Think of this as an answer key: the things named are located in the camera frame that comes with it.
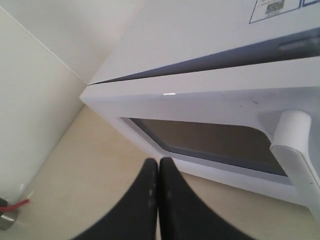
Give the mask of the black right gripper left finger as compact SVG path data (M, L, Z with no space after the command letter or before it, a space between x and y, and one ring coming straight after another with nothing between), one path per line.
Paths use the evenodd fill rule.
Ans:
M154 240L157 228L158 163L147 158L119 202L76 240Z

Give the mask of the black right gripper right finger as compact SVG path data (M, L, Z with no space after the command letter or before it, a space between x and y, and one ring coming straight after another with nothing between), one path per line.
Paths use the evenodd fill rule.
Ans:
M159 162L158 213L163 240L251 240L212 211L191 189L170 157Z

